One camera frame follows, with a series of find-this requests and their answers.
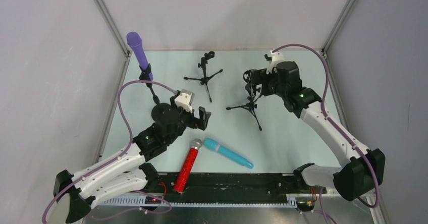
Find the perforated metal strip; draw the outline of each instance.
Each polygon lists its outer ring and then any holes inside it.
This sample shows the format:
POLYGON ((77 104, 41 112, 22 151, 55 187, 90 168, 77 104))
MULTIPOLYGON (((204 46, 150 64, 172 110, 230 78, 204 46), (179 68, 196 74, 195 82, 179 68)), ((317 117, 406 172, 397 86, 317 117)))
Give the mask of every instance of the perforated metal strip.
MULTIPOLYGON (((225 204, 225 203, 175 203, 172 202, 171 205, 174 207, 277 207, 277 208, 296 208, 296 198, 287 197, 288 203, 281 204, 225 204)), ((145 204, 145 196, 142 195, 120 195, 100 205, 108 206, 154 206, 157 204, 145 204)))

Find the robotic arm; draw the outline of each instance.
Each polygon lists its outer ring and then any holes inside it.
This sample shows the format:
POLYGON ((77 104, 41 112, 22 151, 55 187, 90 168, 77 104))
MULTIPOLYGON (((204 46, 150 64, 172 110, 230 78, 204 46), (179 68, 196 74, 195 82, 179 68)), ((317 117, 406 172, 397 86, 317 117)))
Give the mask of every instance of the robotic arm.
POLYGON ((66 186, 78 181, 62 196, 69 195, 70 205, 66 223, 73 223, 86 216, 98 204, 130 191, 158 185, 157 171, 150 163, 152 158, 166 151, 187 127, 205 130, 210 112, 199 107, 199 118, 195 118, 191 106, 194 94, 182 90, 171 97, 171 105, 146 130, 134 137, 132 144, 118 151, 113 156, 98 162, 84 170, 71 174, 64 170, 57 174, 53 195, 58 195, 66 186), (90 171, 99 168, 87 176, 90 171))
POLYGON ((271 61, 267 69, 248 70, 244 73, 245 89, 256 94, 261 85, 261 96, 277 95, 285 108, 307 123, 327 144, 341 167, 305 164, 294 171, 309 186, 319 185, 335 188, 340 195, 352 201, 375 187, 372 175, 361 154, 370 162, 380 185, 383 181, 385 155, 379 150, 371 151, 352 136, 335 118, 323 114, 322 99, 310 88, 302 86, 299 68, 295 62, 284 60, 280 52, 264 56, 271 61), (352 139, 354 145, 343 136, 352 139))

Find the purple microphone head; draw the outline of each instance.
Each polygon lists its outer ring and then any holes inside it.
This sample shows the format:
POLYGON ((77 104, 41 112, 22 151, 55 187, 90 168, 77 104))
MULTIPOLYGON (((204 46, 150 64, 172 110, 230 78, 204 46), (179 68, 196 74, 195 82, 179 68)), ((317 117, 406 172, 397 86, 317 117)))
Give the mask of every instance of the purple microphone head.
MULTIPOLYGON (((146 54, 143 49, 143 41, 141 40, 140 35, 137 32, 130 32, 126 35, 126 40, 128 46, 134 51, 135 56, 137 57, 138 63, 143 70, 146 70, 148 67, 148 61, 146 54)), ((150 80, 153 80, 153 74, 149 74, 150 80)))

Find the mini tripod stand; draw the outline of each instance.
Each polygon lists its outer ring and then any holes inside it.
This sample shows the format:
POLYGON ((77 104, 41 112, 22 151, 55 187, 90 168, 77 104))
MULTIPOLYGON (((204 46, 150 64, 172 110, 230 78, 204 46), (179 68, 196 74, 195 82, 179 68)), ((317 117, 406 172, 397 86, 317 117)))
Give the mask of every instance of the mini tripod stand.
POLYGON ((239 105, 239 106, 234 106, 234 107, 227 107, 226 110, 231 110, 231 109, 236 109, 236 108, 242 108, 245 109, 247 111, 249 111, 255 118, 255 120, 257 121, 257 125, 258 125, 258 129, 261 130, 261 126, 260 123, 258 122, 257 116, 255 114, 254 109, 257 109, 257 100, 260 99, 261 95, 259 95, 259 97, 255 98, 255 97, 247 97, 247 99, 250 101, 248 103, 246 103, 245 105, 239 105))
POLYGON ((200 64, 198 64, 198 68, 202 68, 203 71, 203 77, 200 79, 196 79, 196 78, 188 78, 188 77, 184 77, 185 80, 198 80, 200 81, 201 85, 205 85, 206 90, 208 92, 208 97, 209 97, 209 101, 212 103, 212 99, 211 99, 211 95, 209 94, 209 89, 208 89, 208 81, 210 79, 212 79, 215 75, 223 72, 223 69, 220 69, 217 73, 207 77, 206 76, 206 65, 208 64, 208 60, 214 58, 214 52, 210 51, 208 53, 205 53, 204 56, 201 58, 201 62, 200 64))

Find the white table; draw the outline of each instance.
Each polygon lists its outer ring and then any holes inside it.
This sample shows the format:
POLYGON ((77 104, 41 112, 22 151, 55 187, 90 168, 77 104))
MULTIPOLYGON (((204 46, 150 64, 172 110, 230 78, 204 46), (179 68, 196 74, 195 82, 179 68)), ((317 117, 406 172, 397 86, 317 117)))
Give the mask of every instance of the white table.
MULTIPOLYGON (((262 97, 257 102, 256 114, 263 130, 259 131, 255 118, 246 110, 226 110, 228 106, 246 104, 247 92, 242 74, 248 69, 268 66, 263 55, 267 51, 216 51, 208 61, 207 74, 219 69, 222 73, 209 82, 213 99, 210 103, 205 86, 183 77, 200 78, 202 69, 197 67, 204 51, 150 51, 146 52, 155 81, 174 89, 187 89, 195 93, 193 108, 198 117, 199 106, 212 112, 205 131, 186 129, 166 152, 150 162, 159 172, 179 172, 194 138, 213 138, 234 149, 254 164, 253 169, 242 167, 223 156, 202 148, 192 169, 193 172, 218 173, 292 173, 297 167, 315 162, 324 166, 339 166, 336 158, 321 138, 302 120, 289 113, 282 100, 275 96, 262 97)), ((283 51, 288 61, 295 61, 300 69, 303 86, 312 88, 320 96, 324 89, 325 74, 319 59, 309 51, 283 51)), ((141 71, 138 62, 131 58, 124 82, 137 80, 141 71)), ((153 86, 161 102, 169 103, 172 94, 153 86)), ((141 84, 130 85, 122 93, 122 106, 134 136, 149 127, 153 120, 150 112, 154 106, 149 89, 141 84)), ((337 117, 333 97, 328 92, 326 106, 337 117)), ((128 131, 119 114, 113 118, 102 157, 108 157, 128 143, 128 131)))

